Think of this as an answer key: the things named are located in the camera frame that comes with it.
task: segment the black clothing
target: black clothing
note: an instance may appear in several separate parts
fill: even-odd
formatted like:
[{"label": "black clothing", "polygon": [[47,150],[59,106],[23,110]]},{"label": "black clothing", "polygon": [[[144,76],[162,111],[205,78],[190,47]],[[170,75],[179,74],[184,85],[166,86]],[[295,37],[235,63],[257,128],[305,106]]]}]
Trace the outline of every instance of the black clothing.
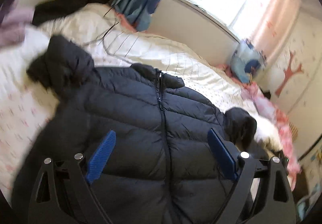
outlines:
[{"label": "black clothing", "polygon": [[39,26],[42,23],[61,17],[66,17],[88,3],[107,4],[110,0],[53,0],[38,4],[33,15],[33,25]]},{"label": "black clothing", "polygon": [[[207,143],[211,128],[267,158],[252,140],[256,121],[245,110],[221,113],[181,78],[151,66],[95,68],[88,53],[54,36],[27,73],[61,102],[14,184],[13,209],[24,218],[44,159],[78,152],[89,158],[110,130],[116,145],[91,187],[115,224],[212,223],[225,192]],[[228,192],[231,181],[221,182]]]}]

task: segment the wall decal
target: wall decal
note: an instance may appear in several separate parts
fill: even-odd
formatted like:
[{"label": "wall decal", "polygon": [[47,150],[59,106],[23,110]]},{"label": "wall decal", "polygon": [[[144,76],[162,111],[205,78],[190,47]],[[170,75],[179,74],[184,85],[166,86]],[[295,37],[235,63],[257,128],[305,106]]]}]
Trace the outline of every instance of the wall decal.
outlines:
[{"label": "wall decal", "polygon": [[289,51],[289,65],[287,67],[287,69],[284,69],[284,74],[285,74],[285,77],[284,77],[284,81],[282,82],[282,84],[278,87],[278,89],[275,91],[275,95],[277,97],[280,96],[283,88],[285,87],[286,83],[289,81],[289,79],[296,73],[304,73],[304,70],[302,69],[302,63],[299,64],[299,66],[297,67],[297,69],[295,71],[292,71],[291,69],[291,64],[292,64],[292,60],[295,56],[295,51],[292,52],[292,51]]}]

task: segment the windowsill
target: windowsill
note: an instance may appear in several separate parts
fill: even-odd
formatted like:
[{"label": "windowsill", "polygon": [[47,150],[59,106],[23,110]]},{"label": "windowsill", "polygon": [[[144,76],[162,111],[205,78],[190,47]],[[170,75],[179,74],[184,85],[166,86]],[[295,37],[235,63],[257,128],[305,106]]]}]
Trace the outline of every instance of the windowsill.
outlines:
[{"label": "windowsill", "polygon": [[203,9],[199,8],[195,4],[192,4],[188,0],[177,0],[177,1],[179,1],[179,2],[181,2],[183,4],[185,4],[186,6],[189,6],[189,7],[193,8],[194,10],[198,11],[200,14],[204,15],[204,17],[208,18],[209,20],[214,22],[217,26],[219,26],[223,31],[225,31],[228,35],[230,35],[234,40],[236,40],[237,42],[240,41],[240,39],[234,33],[232,33],[225,24],[223,24],[219,20],[215,19],[207,11],[204,11]]}]

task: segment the white duvet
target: white duvet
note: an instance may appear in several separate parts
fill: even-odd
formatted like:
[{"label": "white duvet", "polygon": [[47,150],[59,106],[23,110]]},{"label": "white duvet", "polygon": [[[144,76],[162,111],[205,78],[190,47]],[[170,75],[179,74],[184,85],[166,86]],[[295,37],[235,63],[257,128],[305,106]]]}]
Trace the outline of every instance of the white duvet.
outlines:
[{"label": "white duvet", "polygon": [[96,66],[130,66],[140,62],[174,76],[206,96],[221,111],[241,107],[257,114],[251,101],[243,101],[241,88],[222,71],[211,67],[190,48],[157,35],[130,33],[117,24],[104,40],[100,38],[116,21],[109,7],[88,4],[66,18],[27,28],[18,47],[0,51],[0,187],[9,198],[12,182],[38,132],[54,115],[58,100],[50,90],[32,83],[26,68],[47,49],[53,34],[62,34],[88,51]]}]

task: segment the jacket sleeve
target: jacket sleeve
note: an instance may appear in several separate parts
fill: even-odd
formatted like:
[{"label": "jacket sleeve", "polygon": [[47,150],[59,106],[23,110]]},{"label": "jacket sleeve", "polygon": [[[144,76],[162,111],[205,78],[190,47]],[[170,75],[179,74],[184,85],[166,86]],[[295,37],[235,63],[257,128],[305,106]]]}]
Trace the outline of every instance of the jacket sleeve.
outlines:
[{"label": "jacket sleeve", "polygon": [[52,88],[59,98],[67,99],[94,74],[94,61],[86,51],[58,35],[51,37],[47,51],[31,63],[27,74],[45,88]]},{"label": "jacket sleeve", "polygon": [[224,129],[229,141],[256,159],[268,159],[265,150],[254,140],[256,128],[256,120],[246,110],[232,108],[226,111]]}]

